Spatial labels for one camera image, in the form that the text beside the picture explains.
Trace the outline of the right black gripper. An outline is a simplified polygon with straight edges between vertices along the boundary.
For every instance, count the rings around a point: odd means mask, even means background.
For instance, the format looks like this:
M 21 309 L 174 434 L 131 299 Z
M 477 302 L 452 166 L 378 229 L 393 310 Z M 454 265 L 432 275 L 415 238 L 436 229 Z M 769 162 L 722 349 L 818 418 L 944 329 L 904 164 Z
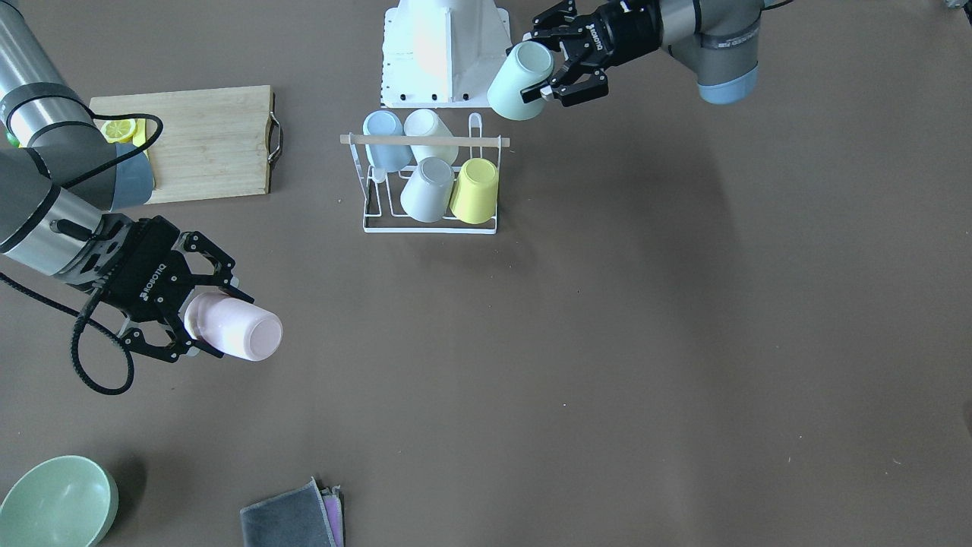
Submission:
M 212 273 L 190 273 L 184 254 L 192 253 L 204 257 Z M 256 302 L 238 288 L 235 264 L 204 233 L 182 232 L 161 216 L 132 220 L 104 215 L 80 257 L 64 271 L 64 280 L 86 293 L 101 283 L 102 301 L 128 318 L 119 332 L 122 346 L 140 356 L 175 363 L 199 353 L 221 358 L 221 350 L 194 338 L 179 316 L 192 288 L 215 287 L 237 300 Z M 157 322 L 167 342 L 151 343 L 144 330 L 146 322 Z

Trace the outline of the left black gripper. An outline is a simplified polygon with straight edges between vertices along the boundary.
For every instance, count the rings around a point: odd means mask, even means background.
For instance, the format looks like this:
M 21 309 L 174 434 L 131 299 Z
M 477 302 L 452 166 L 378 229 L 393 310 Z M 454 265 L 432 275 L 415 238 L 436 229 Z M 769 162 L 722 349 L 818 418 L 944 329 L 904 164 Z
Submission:
M 584 15 L 579 15 L 576 1 L 559 1 L 532 18 L 523 41 L 563 44 L 565 69 L 590 74 L 555 84 L 541 72 L 544 77 L 520 90 L 521 104 L 544 100 L 569 107 L 607 96 L 610 84 L 604 70 L 657 51 L 662 31 L 659 1 L 610 1 Z

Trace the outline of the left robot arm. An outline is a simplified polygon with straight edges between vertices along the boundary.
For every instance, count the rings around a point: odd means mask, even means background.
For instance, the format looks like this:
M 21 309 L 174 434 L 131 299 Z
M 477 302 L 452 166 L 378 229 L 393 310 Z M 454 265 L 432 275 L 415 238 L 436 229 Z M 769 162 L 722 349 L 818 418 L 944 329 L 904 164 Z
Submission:
M 587 103 L 610 90 L 607 71 L 656 51 L 696 76 L 707 103 L 742 100 L 758 80 L 758 36 L 772 1 L 607 1 L 580 14 L 573 1 L 558 2 L 532 18 L 525 40 L 563 55 L 563 64 L 521 90 L 524 103 Z

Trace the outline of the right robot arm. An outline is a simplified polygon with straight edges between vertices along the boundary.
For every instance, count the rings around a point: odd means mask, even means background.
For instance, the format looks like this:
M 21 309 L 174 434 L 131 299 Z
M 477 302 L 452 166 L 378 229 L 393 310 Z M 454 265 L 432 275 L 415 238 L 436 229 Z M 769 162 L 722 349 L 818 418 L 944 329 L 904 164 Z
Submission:
M 222 356 L 181 311 L 202 286 L 252 302 L 233 260 L 200 232 L 122 213 L 150 196 L 147 158 L 104 138 L 17 2 L 2 3 L 1 20 L 2 125 L 20 141 L 2 152 L 2 254 L 117 308 L 126 349 L 166 362 Z

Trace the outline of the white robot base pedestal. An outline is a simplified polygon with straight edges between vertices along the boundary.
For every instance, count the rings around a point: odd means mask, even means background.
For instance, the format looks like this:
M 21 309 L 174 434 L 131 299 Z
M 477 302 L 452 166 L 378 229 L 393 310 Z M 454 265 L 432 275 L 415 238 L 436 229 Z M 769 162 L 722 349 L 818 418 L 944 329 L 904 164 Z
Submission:
M 507 10 L 493 1 L 400 1 L 383 21 L 382 107 L 488 107 L 513 45 Z

